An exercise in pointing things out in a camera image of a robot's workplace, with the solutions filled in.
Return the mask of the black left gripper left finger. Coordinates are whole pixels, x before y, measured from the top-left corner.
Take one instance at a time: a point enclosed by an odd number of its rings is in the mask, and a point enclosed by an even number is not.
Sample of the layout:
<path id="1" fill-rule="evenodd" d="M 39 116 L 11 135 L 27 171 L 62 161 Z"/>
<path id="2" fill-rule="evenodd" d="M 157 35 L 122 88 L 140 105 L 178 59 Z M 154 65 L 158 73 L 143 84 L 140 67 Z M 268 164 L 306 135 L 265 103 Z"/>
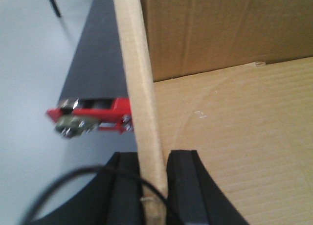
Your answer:
<path id="1" fill-rule="evenodd" d="M 97 174 L 83 189 L 33 225 L 143 225 L 138 182 L 113 174 Z"/>

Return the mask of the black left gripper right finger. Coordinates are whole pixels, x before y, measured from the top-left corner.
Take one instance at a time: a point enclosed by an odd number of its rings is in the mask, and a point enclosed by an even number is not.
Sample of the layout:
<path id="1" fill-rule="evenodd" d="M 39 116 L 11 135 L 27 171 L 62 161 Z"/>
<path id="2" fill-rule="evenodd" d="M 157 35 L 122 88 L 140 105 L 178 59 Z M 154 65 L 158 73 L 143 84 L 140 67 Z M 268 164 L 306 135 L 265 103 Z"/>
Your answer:
<path id="1" fill-rule="evenodd" d="M 246 225 L 217 186 L 196 150 L 172 150 L 167 161 L 168 201 L 186 225 Z"/>

